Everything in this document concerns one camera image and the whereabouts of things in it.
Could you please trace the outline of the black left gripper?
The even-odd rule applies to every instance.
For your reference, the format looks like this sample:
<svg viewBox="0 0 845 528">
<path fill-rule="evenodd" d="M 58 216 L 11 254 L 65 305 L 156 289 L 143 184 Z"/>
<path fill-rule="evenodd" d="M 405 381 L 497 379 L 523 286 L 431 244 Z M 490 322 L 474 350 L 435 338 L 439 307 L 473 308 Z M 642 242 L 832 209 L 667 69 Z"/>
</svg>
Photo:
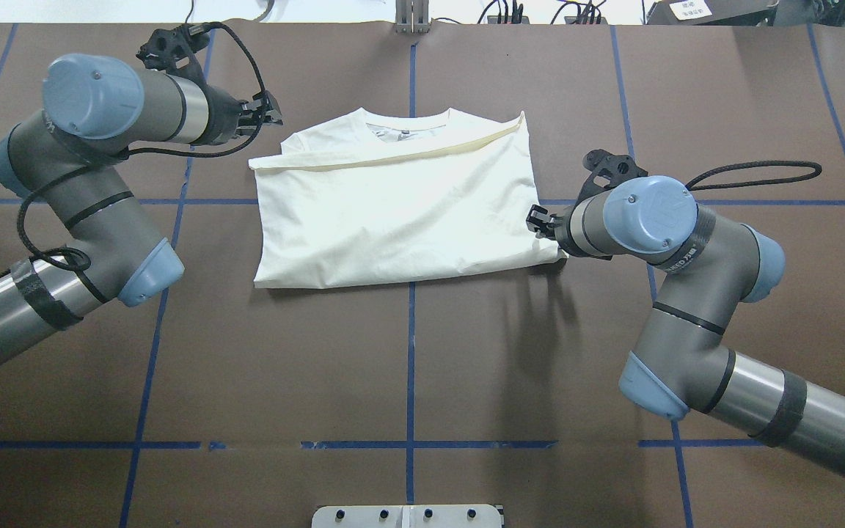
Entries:
<svg viewBox="0 0 845 528">
<path fill-rule="evenodd" d="M 262 127 L 284 124 L 278 101 L 269 91 L 247 100 L 235 99 L 222 88 L 206 86 L 205 97 L 209 113 L 205 127 L 207 146 L 221 146 L 239 138 L 252 141 Z"/>
</svg>

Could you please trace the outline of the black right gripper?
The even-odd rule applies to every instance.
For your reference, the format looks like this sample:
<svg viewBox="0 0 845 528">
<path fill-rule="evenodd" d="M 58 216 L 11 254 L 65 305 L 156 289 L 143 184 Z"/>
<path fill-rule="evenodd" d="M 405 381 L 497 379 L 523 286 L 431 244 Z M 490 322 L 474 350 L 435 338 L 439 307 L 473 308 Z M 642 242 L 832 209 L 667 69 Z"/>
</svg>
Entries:
<svg viewBox="0 0 845 528">
<path fill-rule="evenodd" d="M 543 207 L 531 207 L 527 214 L 527 227 L 533 231 L 536 238 L 550 238 L 566 253 L 577 253 L 576 241 L 569 227 L 572 213 L 572 207 L 557 213 L 550 213 Z"/>
</svg>

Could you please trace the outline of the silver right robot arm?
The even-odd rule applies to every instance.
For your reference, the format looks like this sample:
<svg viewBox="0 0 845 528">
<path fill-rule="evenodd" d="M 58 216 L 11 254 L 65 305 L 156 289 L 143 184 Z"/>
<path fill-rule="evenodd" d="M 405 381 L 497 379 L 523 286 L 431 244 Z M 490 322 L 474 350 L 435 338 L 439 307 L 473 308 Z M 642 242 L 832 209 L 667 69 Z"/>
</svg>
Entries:
<svg viewBox="0 0 845 528">
<path fill-rule="evenodd" d="M 575 257 L 631 255 L 666 274 L 621 373 L 625 398 L 672 422 L 706 414 L 845 477 L 844 395 L 723 344 L 738 305 L 781 281 L 777 241 L 666 176 L 578 197 L 563 213 L 534 205 L 526 224 Z"/>
</svg>

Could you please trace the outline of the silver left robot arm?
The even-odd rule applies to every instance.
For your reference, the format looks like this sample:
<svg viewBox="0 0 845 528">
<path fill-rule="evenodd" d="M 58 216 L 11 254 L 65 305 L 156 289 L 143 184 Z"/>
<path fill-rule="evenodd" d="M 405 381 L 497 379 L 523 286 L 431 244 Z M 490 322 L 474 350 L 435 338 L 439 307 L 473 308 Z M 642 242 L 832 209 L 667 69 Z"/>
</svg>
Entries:
<svg viewBox="0 0 845 528">
<path fill-rule="evenodd" d="M 0 275 L 0 365 L 109 301 L 136 307 L 183 273 L 117 171 L 134 142 L 245 147 L 281 125 L 275 97 L 211 86 L 189 49 L 141 50 L 134 69 L 110 56 L 66 54 L 50 64 L 43 107 L 0 141 L 0 183 L 21 198 L 16 227 L 27 257 Z"/>
</svg>

